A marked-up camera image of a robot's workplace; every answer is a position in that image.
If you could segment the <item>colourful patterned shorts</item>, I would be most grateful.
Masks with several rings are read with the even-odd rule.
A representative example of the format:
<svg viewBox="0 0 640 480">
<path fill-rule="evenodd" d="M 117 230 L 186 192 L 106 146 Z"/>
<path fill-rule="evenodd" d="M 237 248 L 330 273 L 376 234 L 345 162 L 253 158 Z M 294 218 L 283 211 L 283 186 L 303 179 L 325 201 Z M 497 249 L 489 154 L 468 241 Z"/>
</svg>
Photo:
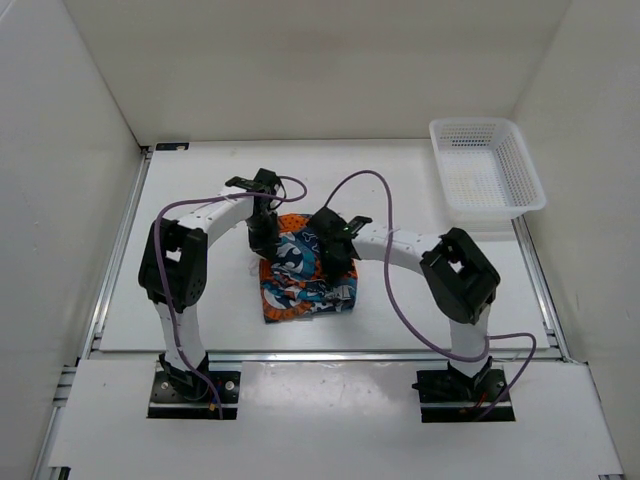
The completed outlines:
<svg viewBox="0 0 640 480">
<path fill-rule="evenodd" d="M 320 262 L 320 244 L 307 226 L 309 214 L 278 218 L 279 241 L 273 260 L 262 258 L 257 272 L 263 319 L 267 324 L 351 311 L 358 274 L 354 266 L 331 282 Z"/>
</svg>

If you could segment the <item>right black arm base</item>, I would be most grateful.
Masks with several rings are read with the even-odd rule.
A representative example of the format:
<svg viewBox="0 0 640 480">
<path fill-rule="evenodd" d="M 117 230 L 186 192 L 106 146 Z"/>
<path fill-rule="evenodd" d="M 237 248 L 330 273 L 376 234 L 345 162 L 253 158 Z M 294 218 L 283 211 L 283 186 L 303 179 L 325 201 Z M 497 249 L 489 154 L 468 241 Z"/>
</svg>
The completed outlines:
<svg viewBox="0 0 640 480">
<path fill-rule="evenodd" d="M 412 388 L 418 392 L 421 422 L 469 423 L 516 420 L 502 369 L 485 367 L 479 379 L 464 380 L 448 366 L 418 370 Z"/>
</svg>

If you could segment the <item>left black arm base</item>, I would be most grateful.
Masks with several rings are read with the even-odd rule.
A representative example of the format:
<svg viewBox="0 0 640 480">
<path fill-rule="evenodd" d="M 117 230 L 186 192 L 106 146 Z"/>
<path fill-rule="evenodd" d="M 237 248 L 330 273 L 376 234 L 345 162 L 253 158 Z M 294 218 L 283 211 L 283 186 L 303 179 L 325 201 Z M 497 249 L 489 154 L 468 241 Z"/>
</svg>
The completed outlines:
<svg viewBox="0 0 640 480">
<path fill-rule="evenodd" d="M 147 417 L 171 420 L 233 421 L 237 419 L 241 391 L 241 372 L 238 370 L 211 370 L 209 377 L 216 387 L 220 403 L 208 385 L 196 378 L 196 386 L 187 386 L 172 380 L 160 362 L 149 395 Z"/>
</svg>

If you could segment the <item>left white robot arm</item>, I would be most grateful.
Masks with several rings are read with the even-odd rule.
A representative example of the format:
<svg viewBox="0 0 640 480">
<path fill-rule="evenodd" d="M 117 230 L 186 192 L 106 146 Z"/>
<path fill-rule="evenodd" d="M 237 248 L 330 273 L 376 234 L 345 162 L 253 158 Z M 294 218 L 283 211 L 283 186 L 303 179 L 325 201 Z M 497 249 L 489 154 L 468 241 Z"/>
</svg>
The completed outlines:
<svg viewBox="0 0 640 480">
<path fill-rule="evenodd" d="M 138 283 L 161 320 L 166 351 L 160 363 L 171 386 L 188 400 L 216 400 L 197 318 L 206 288 L 209 248 L 244 223 L 250 249 L 273 259 L 278 243 L 278 175 L 259 169 L 251 180 L 235 176 L 215 197 L 164 207 L 150 226 Z"/>
</svg>

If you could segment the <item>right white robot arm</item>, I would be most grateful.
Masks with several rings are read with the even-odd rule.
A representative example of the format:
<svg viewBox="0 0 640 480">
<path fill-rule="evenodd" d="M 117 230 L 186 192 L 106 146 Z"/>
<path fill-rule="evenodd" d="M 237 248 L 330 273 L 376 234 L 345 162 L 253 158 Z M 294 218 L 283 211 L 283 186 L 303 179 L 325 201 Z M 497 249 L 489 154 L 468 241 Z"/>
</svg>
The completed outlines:
<svg viewBox="0 0 640 480">
<path fill-rule="evenodd" d="M 448 360 L 452 393 L 470 400 L 484 389 L 492 366 L 488 317 L 501 278 L 466 231 L 452 228 L 430 244 L 424 235 L 369 217 L 356 216 L 347 222 L 328 207 L 312 215 L 307 226 L 319 242 L 321 268 L 328 281 L 345 275 L 355 260 L 382 262 L 392 309 L 417 340 Z M 449 321 L 450 349 L 422 335 L 401 311 L 392 291 L 392 266 L 426 280 L 436 306 Z"/>
</svg>

